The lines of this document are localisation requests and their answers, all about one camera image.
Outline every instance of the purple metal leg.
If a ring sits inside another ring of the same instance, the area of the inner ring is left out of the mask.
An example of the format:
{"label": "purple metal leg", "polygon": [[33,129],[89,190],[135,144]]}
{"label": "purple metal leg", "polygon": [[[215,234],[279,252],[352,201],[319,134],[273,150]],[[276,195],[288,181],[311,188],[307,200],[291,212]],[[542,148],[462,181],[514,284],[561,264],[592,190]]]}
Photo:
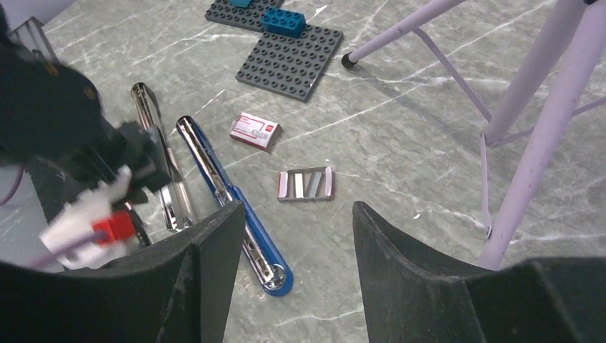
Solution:
{"label": "purple metal leg", "polygon": [[496,269],[606,46],[606,0],[587,6],[505,195],[480,265]]}
{"label": "purple metal leg", "polygon": [[580,0],[559,0],[555,4],[484,131],[488,146],[503,139],[522,114],[566,51],[586,7]]}
{"label": "purple metal leg", "polygon": [[408,34],[417,27],[427,23],[440,14],[449,11],[464,1],[465,0],[432,0],[404,18],[401,22],[384,31],[379,36],[374,37],[368,43],[362,45],[353,52],[345,54],[341,60],[343,66],[345,68],[353,67],[360,59],[381,49],[383,46],[388,45],[399,37]]}

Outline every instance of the marble tabletop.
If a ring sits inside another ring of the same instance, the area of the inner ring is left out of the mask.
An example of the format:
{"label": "marble tabletop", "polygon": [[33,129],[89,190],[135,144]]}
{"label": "marble tabletop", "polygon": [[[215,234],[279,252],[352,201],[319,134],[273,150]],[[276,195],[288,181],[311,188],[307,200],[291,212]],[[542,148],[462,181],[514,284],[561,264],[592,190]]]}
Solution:
{"label": "marble tabletop", "polygon": [[[235,74],[257,32],[208,22],[212,0],[80,0],[45,27],[57,55],[84,72],[113,124],[136,120],[129,90],[143,81],[159,98],[168,131],[183,115],[205,130],[232,181],[247,195],[295,275],[286,297],[267,296],[242,258],[225,342],[366,342],[352,238],[362,200],[422,242],[475,263],[480,224],[478,135],[485,121],[416,36],[354,71],[340,56],[425,0],[286,0],[309,23],[345,40],[307,104],[240,84]],[[555,1],[468,1],[423,28],[494,109]],[[554,74],[512,131],[532,125]],[[582,103],[604,96],[597,66]],[[271,154],[229,138],[248,112],[279,122]],[[604,109],[574,119],[518,229],[504,265],[534,256],[606,255]],[[491,209],[498,211],[527,140],[490,151]],[[177,153],[203,216],[216,205],[178,134]],[[334,201],[279,203],[277,173],[333,166]],[[156,199],[139,208],[154,241],[168,236]]]}

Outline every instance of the small rectangular tray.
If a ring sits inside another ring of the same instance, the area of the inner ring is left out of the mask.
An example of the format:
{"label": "small rectangular tray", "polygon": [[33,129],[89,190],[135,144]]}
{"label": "small rectangular tray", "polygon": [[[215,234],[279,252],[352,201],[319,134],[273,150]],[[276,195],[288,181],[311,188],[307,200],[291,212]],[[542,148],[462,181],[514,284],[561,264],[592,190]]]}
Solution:
{"label": "small rectangular tray", "polygon": [[330,200],[334,197],[334,172],[331,166],[291,169],[278,174],[279,202]]}

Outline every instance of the blue lego brick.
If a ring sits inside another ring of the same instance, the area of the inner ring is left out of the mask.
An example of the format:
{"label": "blue lego brick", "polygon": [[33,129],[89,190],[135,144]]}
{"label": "blue lego brick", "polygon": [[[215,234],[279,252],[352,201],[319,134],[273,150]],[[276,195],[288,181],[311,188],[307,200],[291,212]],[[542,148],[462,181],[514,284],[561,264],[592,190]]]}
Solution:
{"label": "blue lego brick", "polygon": [[292,38],[299,38],[305,30],[305,16],[303,13],[286,11],[269,7],[263,18],[261,27],[270,34],[279,34]]}
{"label": "blue lego brick", "polygon": [[251,2],[252,0],[229,0],[229,3],[232,4],[233,7],[239,9],[247,9]]}

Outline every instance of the lego baseplate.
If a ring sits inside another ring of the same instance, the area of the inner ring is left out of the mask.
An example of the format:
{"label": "lego baseplate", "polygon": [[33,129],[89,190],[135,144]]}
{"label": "lego baseplate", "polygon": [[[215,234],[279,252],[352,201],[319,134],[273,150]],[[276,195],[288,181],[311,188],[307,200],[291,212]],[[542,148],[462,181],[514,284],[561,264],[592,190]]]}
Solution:
{"label": "lego baseplate", "polygon": [[264,32],[236,80],[307,102],[342,40],[343,32],[313,25],[298,39]]}
{"label": "lego baseplate", "polygon": [[279,8],[284,0],[252,0],[247,9],[241,9],[229,0],[215,0],[204,15],[208,21],[239,27],[250,31],[263,32],[261,18],[269,7]]}

